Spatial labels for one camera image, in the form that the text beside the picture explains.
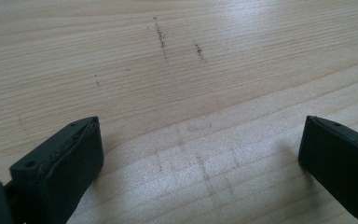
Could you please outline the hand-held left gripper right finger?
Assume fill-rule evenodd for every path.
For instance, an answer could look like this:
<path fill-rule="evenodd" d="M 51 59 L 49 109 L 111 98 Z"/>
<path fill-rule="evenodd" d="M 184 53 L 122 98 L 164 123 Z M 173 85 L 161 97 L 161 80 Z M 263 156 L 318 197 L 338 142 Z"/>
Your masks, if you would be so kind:
<path fill-rule="evenodd" d="M 358 132 L 332 120 L 308 116 L 298 161 L 358 219 Z"/>

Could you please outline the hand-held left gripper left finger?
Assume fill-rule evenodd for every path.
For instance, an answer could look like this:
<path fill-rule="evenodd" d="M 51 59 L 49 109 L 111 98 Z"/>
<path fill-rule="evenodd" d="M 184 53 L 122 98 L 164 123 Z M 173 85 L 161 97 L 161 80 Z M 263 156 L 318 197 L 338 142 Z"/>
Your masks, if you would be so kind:
<path fill-rule="evenodd" d="M 74 121 L 9 168 L 17 224 L 66 224 L 103 167 L 99 119 Z"/>

